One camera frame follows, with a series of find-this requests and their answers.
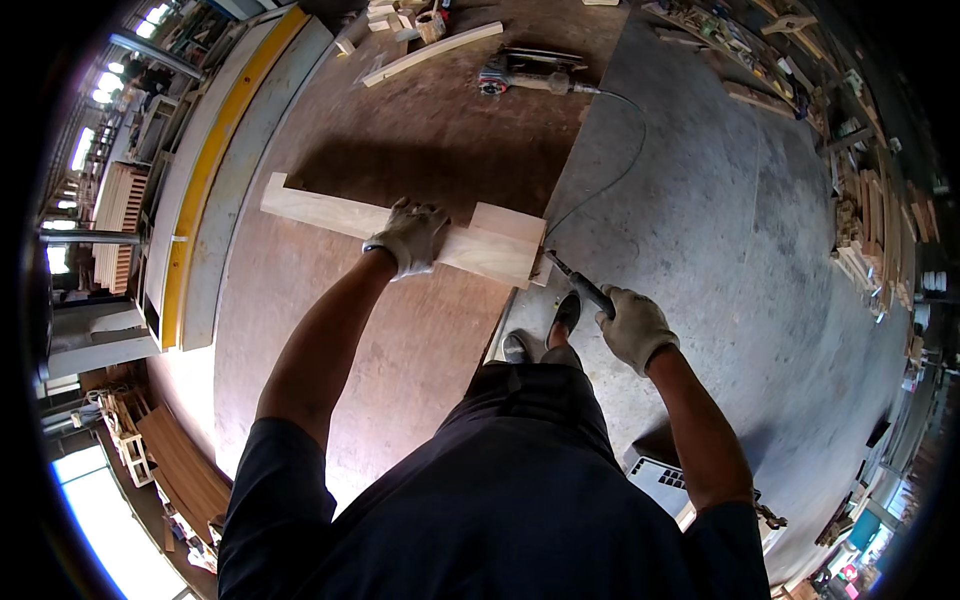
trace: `person's left hand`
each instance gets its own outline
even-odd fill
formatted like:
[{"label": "person's left hand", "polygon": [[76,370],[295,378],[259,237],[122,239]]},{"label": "person's left hand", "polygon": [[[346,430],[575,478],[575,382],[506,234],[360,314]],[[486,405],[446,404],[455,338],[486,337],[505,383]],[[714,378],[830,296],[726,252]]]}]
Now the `person's left hand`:
[{"label": "person's left hand", "polygon": [[411,204],[409,199],[401,198],[394,204],[387,226],[363,243],[363,252],[383,248],[394,256],[396,276],[391,281],[431,273],[434,239],[449,221],[446,213],[432,204]]}]

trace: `gray floor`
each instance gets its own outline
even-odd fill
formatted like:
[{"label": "gray floor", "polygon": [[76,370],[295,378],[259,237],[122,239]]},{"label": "gray floor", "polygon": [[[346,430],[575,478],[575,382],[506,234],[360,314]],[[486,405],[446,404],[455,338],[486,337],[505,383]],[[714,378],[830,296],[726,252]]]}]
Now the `gray floor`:
[{"label": "gray floor", "polygon": [[[898,412],[907,314],[897,305],[875,324],[829,260],[828,175],[810,127],[730,99],[701,57],[660,42],[646,18],[634,9],[602,82],[641,106],[642,155],[547,245],[663,308],[740,436],[763,503],[790,521],[766,559],[771,583],[783,582],[823,559],[813,541],[877,419]],[[593,101],[547,208],[551,226],[623,171],[642,134],[631,108]],[[505,331],[542,338],[566,289],[555,272],[518,294]],[[666,413],[649,381],[613,358],[593,312],[572,343],[622,453]]]}]

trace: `foot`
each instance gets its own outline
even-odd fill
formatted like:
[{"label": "foot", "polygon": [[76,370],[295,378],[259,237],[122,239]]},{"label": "foot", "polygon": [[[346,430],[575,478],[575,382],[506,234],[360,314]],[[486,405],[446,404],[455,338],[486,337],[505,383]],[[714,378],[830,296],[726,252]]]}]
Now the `foot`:
[{"label": "foot", "polygon": [[553,317],[550,332],[546,336],[546,349],[550,350],[566,344],[566,339],[573,332],[580,321],[580,297],[570,292],[557,307],[557,314]]},{"label": "foot", "polygon": [[519,329],[511,331],[507,337],[503,338],[503,360],[511,365],[525,365],[533,362],[530,352],[523,343],[523,338],[519,335]]}]

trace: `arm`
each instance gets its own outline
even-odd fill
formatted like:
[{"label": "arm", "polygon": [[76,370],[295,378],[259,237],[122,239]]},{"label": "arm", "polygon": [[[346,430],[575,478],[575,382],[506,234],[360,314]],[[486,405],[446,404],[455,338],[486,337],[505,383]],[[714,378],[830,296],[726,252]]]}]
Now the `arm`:
[{"label": "arm", "polygon": [[446,216],[433,206],[394,205],[386,228],[364,242],[357,264],[307,311],[276,360],[256,418],[287,419],[326,450],[330,416],[347,384],[367,320],[392,280],[433,268]]},{"label": "arm", "polygon": [[613,354],[657,386],[694,508],[700,513],[724,502],[753,504],[753,475],[740,442],[681,354],[660,308],[630,290],[604,292],[616,318],[598,312],[597,324]]}]

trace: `metal pipe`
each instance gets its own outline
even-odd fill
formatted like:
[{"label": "metal pipe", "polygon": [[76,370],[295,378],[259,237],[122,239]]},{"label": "metal pipe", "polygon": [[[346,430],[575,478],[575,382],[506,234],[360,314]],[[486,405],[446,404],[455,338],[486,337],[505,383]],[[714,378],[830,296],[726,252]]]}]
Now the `metal pipe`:
[{"label": "metal pipe", "polygon": [[43,229],[40,241],[47,244],[65,242],[92,242],[94,244],[142,244],[139,233],[100,231],[98,229]]},{"label": "metal pipe", "polygon": [[151,59],[158,60],[171,69],[179,71],[188,77],[198,80],[204,78],[204,74],[196,66],[190,64],[175,54],[167,52],[159,46],[154,46],[154,44],[150,43],[143,37],[138,36],[134,32],[129,32],[122,29],[118,30],[110,34],[108,41],[111,44],[120,46],[121,48],[133,50],[134,52],[139,52],[142,55],[150,57]]}]

